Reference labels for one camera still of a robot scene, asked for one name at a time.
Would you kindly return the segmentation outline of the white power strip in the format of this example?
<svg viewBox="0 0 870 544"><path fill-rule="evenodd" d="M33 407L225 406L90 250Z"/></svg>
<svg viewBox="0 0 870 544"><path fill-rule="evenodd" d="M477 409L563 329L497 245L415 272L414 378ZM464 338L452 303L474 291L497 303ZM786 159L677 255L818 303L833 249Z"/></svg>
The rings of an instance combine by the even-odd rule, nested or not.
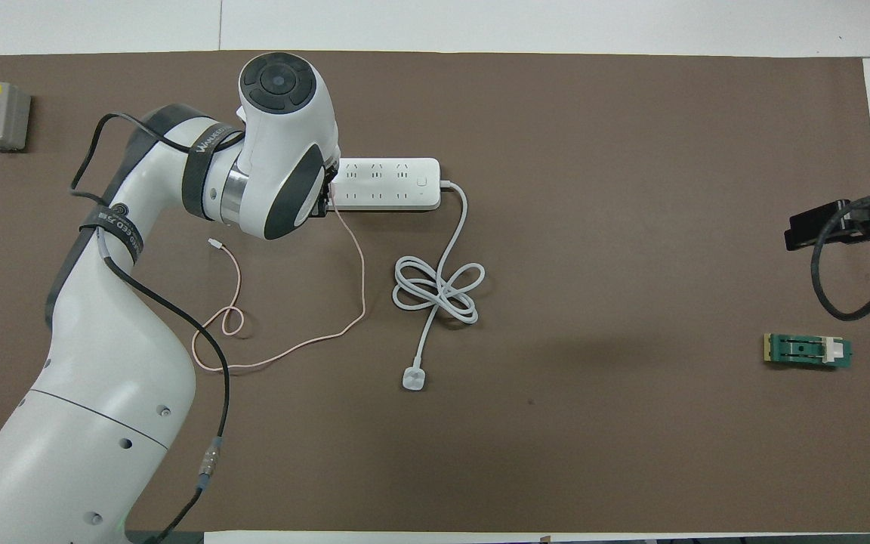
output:
<svg viewBox="0 0 870 544"><path fill-rule="evenodd" d="M342 158L336 210L427 212L440 206L441 165L433 158Z"/></svg>

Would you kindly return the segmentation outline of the brown table mat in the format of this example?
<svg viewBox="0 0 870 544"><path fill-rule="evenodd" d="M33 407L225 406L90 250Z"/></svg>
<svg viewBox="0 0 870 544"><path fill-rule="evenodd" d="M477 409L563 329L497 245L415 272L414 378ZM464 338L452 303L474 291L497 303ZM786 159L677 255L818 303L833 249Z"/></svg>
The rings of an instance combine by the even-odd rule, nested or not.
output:
<svg viewBox="0 0 870 544"><path fill-rule="evenodd" d="M0 153L0 427L44 365L44 302L90 202L66 192L104 113L184 103L237 124L256 51L0 56L33 96ZM870 533L870 317L814 296L788 217L870 193L861 60L300 52L345 157L434 157L465 190L452 274L483 263L479 322L390 300L437 261L457 196L346 214L369 313L232 379L220 467L178 530ZM359 313L335 217L263 241L166 211L136 277L204 318L244 270L252 363ZM767 332L853 342L849 369L763 362Z"/></svg>

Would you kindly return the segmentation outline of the green knife switch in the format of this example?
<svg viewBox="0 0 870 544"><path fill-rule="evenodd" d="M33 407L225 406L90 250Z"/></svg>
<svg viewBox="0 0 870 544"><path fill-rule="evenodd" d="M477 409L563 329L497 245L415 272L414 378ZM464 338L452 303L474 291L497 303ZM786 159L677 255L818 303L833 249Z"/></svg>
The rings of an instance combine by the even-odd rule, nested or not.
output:
<svg viewBox="0 0 870 544"><path fill-rule="evenodd" d="M766 333L764 362L798 366L849 368L853 349L850 341L836 336L801 336Z"/></svg>

